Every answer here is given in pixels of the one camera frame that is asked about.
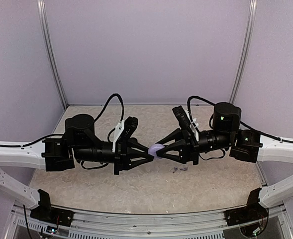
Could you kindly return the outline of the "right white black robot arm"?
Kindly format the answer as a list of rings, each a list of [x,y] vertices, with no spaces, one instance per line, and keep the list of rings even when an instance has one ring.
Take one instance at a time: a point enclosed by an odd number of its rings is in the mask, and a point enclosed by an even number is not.
[[[239,127],[243,123],[239,107],[227,102],[215,104],[210,119],[211,129],[203,131],[199,130],[192,117],[191,106],[187,105],[187,108],[173,108],[180,127],[159,141],[164,147],[156,152],[158,157],[182,164],[189,161],[198,164],[201,153],[229,150],[230,157],[244,162],[276,161],[293,164],[293,139],[271,136],[249,126],[241,130]],[[291,196],[293,175],[271,186],[251,191],[241,216],[246,221],[252,221],[260,214],[261,207],[272,207]]]

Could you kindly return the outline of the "purple round charging case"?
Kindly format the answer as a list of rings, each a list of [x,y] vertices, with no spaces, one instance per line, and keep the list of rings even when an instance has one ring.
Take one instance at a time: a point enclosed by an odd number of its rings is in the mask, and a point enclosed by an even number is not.
[[[161,157],[159,157],[157,155],[157,151],[159,151],[160,149],[163,149],[165,146],[159,143],[156,143],[152,146],[149,147],[148,149],[148,154],[154,157],[154,160],[159,160],[162,159]]]

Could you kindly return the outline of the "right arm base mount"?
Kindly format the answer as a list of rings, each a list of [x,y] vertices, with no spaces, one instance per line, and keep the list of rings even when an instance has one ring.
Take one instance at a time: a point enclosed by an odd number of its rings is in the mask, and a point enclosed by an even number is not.
[[[259,220],[268,215],[268,209],[259,204],[259,193],[261,188],[257,188],[250,192],[245,206],[226,210],[224,212],[226,223],[228,226],[239,225],[251,221]]]

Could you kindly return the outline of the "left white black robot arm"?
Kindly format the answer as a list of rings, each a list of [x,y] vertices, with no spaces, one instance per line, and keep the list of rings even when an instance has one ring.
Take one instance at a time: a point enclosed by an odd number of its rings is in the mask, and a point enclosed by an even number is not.
[[[79,114],[65,120],[63,135],[51,135],[38,142],[0,144],[0,191],[13,196],[26,208],[37,211],[45,221],[53,221],[57,211],[51,206],[50,196],[43,190],[32,189],[6,174],[1,167],[27,167],[47,172],[75,168],[75,161],[114,165],[114,174],[128,171],[153,161],[148,148],[132,134],[138,119],[128,117],[118,124],[113,142],[99,139],[95,134],[95,119]]]

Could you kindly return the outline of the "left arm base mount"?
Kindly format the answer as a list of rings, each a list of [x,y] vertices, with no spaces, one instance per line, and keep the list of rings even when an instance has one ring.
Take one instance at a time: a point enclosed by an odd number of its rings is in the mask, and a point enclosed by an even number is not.
[[[32,209],[30,216],[34,219],[52,223],[57,226],[70,227],[74,212],[71,210],[60,209],[51,205],[50,195],[44,190],[38,189],[38,206]]]

